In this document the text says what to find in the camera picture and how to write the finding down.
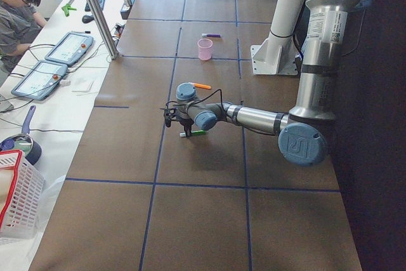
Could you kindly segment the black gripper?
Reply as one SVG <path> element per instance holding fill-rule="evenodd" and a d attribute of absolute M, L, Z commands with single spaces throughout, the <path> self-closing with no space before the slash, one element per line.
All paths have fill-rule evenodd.
<path fill-rule="evenodd" d="M 186 138 L 186 136 L 190 137 L 192 135 L 193 120 L 179 117 L 178 122 L 183 126 L 184 129 L 187 129 L 187 135 L 186 135 L 186 131 L 184 131 L 183 138 Z"/>

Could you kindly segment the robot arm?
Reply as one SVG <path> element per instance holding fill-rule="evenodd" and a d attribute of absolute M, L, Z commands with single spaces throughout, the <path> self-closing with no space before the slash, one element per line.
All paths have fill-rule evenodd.
<path fill-rule="evenodd" d="M 278 0 L 269 36 L 251 48 L 258 75 L 294 73 L 293 56 L 302 64 L 295 106 L 287 113 L 269 112 L 220 101 L 207 103 L 191 83 L 180 84 L 164 108 L 164 122 L 178 122 L 186 136 L 192 126 L 207 131 L 229 122 L 256 133 L 278 137 L 282 155 L 291 163 L 313 166 L 330 153 L 336 117 L 333 100 L 348 14 L 361 0 Z"/>

